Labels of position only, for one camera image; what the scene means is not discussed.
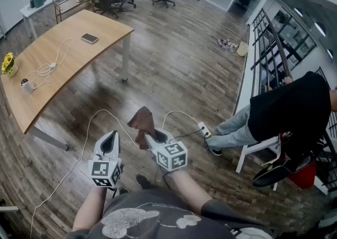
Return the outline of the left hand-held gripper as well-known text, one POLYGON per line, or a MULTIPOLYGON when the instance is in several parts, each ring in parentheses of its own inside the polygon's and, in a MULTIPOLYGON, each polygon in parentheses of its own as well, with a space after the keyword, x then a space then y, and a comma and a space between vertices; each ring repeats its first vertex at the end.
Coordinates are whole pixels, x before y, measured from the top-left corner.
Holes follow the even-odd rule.
POLYGON ((118 158, 121 152, 120 142, 118 131, 112 131, 103 135, 95 143, 95 155, 88 162, 88 171, 96 186, 116 188, 122 173, 121 159, 118 158), (105 154, 117 159, 101 156, 105 154))

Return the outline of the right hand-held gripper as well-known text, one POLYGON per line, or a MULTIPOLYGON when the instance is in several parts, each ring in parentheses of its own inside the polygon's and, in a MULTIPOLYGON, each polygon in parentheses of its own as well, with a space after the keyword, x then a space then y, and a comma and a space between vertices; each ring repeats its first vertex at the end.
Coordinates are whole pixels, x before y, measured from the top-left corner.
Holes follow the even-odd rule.
POLYGON ((152 150, 157 165, 164 174, 175 172, 187 165, 188 151, 184 144, 179 142, 169 143, 173 135, 162 129, 156 128, 155 135, 144 134, 149 150, 152 150))

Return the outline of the brown cloth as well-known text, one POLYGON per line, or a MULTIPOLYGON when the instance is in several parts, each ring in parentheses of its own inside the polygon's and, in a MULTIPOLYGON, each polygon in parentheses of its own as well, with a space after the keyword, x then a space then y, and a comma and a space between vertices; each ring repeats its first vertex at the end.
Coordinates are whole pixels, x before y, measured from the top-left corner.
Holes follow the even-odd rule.
POLYGON ((148 150, 149 146, 145 135, 149 134, 152 138, 156 139, 153 116, 150 110, 146 106, 143 106, 135 113, 127 125, 138 130, 135 142, 139 145, 140 149, 148 150))

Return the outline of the person's right forearm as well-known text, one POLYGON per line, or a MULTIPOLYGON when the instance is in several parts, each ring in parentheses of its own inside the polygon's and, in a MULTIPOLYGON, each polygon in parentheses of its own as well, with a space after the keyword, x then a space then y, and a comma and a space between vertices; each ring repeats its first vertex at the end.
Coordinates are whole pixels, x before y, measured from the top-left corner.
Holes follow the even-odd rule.
POLYGON ((170 187, 174 187, 180 193, 186 204, 198 215, 201 215, 203 205, 212 200, 208 192, 201 188, 186 170, 165 173, 163 178, 170 187))

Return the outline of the person's left forearm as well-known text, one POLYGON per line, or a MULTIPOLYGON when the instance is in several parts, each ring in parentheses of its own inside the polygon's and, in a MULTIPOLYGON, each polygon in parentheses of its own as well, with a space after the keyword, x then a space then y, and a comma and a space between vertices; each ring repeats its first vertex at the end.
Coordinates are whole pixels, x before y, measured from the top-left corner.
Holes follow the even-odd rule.
POLYGON ((72 231, 91 230, 102 218, 107 189, 93 186, 78 210, 72 231))

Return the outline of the wooden table with white legs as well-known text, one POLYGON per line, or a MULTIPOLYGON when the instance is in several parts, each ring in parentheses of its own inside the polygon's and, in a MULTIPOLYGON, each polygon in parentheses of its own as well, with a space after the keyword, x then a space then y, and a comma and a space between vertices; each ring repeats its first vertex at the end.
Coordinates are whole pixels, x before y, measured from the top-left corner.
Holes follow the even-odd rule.
POLYGON ((36 121, 64 86, 119 41, 123 42, 120 78, 126 81, 133 32, 130 26, 84 9, 48 30, 21 52, 15 60, 17 73, 13 77, 3 75, 1 81, 22 133, 68 150, 66 144, 35 127, 36 121), (81 40, 85 33, 98 37, 98 41, 90 44, 81 40), (21 88, 24 78, 34 86, 31 94, 21 88))

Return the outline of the white power strip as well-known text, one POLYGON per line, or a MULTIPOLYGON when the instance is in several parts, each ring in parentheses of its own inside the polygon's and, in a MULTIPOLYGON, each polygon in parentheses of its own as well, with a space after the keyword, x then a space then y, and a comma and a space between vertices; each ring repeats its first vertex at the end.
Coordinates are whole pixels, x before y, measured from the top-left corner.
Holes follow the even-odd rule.
POLYGON ((197 126, 200 129, 200 132, 204 138, 208 138, 211 136, 211 132, 203 122, 199 122, 197 126))

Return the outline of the person's gray printed shirt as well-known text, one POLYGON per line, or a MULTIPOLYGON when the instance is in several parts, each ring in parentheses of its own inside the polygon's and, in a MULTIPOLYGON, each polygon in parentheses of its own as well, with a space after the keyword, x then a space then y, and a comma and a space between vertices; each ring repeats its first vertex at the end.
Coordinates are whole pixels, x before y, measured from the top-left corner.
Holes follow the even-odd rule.
POLYGON ((218 200, 192 212, 172 191, 153 188, 111 199, 102 219, 66 239, 273 239, 269 228, 242 218, 218 200))

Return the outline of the white chair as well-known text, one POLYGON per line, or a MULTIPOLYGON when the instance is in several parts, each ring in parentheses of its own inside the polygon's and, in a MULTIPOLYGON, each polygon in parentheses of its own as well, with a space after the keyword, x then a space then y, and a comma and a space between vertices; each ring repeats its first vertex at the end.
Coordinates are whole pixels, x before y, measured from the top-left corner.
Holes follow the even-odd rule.
POLYGON ((266 148, 269 148, 274 154, 276 154, 276 158, 262 164, 263 165, 268 165, 272 164, 276 160, 279 159, 281 155, 281 145, 280 145, 280 138, 278 136, 270 138, 266 141, 254 144, 254 145, 244 145, 241 151, 240 159, 236 167, 236 172, 240 173, 241 169, 244 164, 245 157, 249 154, 264 150, 266 148))

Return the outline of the small white round device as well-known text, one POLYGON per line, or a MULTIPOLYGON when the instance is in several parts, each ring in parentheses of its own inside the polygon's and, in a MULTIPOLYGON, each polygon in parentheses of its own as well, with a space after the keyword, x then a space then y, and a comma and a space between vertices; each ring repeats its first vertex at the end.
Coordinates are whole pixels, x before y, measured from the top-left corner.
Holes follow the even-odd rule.
POLYGON ((31 94, 34 91, 34 86, 26 78, 22 79, 21 88, 28 94, 31 94))

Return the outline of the black smartphone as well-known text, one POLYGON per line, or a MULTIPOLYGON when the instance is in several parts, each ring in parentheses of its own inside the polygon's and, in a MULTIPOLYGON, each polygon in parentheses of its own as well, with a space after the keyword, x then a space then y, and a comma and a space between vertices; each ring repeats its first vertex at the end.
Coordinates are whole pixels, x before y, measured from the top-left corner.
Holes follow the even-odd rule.
POLYGON ((81 40, 90 44, 94 44, 98 41, 98 37, 91 35, 89 33, 85 33, 84 35, 81 36, 81 40))

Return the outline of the pile of small bottles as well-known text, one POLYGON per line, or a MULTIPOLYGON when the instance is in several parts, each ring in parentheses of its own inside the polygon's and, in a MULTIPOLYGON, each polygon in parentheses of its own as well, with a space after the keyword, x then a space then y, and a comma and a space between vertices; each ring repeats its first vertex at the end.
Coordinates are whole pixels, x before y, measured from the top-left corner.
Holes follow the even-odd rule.
POLYGON ((236 43, 231 42, 229 39, 218 39, 217 43, 220 48, 232 53, 236 52, 239 47, 236 43))

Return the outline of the cream bucket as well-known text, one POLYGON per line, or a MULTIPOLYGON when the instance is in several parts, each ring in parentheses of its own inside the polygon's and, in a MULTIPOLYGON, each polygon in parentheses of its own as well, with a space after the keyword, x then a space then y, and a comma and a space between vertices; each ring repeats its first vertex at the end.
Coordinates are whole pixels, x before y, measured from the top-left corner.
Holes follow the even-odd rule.
POLYGON ((249 46, 245 42, 240 42, 236 52, 239 56, 244 57, 249 51, 249 46))

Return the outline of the sunflower bouquet in pot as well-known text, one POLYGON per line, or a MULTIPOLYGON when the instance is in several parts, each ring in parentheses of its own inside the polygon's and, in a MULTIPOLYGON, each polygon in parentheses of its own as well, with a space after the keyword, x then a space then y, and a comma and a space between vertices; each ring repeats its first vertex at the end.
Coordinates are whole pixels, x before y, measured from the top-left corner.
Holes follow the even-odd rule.
POLYGON ((9 52, 2 62, 1 71, 3 75, 7 75, 8 77, 13 77, 18 71, 18 65, 15 62, 16 57, 12 52, 9 52))

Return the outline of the red box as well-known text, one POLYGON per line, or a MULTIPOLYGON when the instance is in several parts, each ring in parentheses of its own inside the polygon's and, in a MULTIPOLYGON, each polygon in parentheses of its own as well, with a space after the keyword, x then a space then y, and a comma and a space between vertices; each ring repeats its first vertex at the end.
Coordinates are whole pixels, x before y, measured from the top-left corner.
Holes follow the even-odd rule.
POLYGON ((288 179, 294 183, 299 189, 305 190, 314 186, 316 177, 316 162, 304 167, 296 173, 288 176, 288 179))

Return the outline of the black metal railing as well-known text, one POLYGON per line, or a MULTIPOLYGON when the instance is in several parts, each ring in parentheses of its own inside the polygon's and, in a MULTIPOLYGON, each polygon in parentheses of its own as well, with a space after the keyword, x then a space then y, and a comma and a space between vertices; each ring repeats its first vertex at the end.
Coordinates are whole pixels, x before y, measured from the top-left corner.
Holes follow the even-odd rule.
MULTIPOLYGON (((283 78, 291 77, 288 57, 271 20, 261 9, 253 21, 254 63, 251 96, 267 92, 269 85, 281 86, 283 78)), ((317 156, 314 186, 323 194, 337 191, 337 112, 329 116, 323 135, 323 149, 317 156)))

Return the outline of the small white side table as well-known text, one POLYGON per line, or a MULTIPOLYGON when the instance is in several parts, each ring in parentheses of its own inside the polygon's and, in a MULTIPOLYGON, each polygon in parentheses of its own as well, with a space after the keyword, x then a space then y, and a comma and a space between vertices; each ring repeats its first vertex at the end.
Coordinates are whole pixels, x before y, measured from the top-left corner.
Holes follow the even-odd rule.
POLYGON ((46 0, 44 5, 39 8, 36 8, 36 7, 31 8, 30 5, 26 5, 20 10, 20 13, 23 18, 24 26, 26 28, 29 38, 32 38, 33 36, 34 40, 38 39, 32 17, 39 12, 43 12, 45 26, 48 26, 47 15, 46 15, 45 9, 46 7, 52 5, 55 1, 56 0, 46 0))

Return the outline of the gold frame shelf table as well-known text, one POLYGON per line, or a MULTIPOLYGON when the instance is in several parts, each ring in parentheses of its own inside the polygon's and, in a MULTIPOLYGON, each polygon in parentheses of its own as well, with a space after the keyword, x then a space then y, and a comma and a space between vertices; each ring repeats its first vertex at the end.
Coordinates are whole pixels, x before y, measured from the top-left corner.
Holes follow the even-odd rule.
POLYGON ((64 0, 61 2, 53 2, 56 23, 62 22, 62 15, 76 9, 80 5, 86 4, 95 12, 96 0, 64 0))

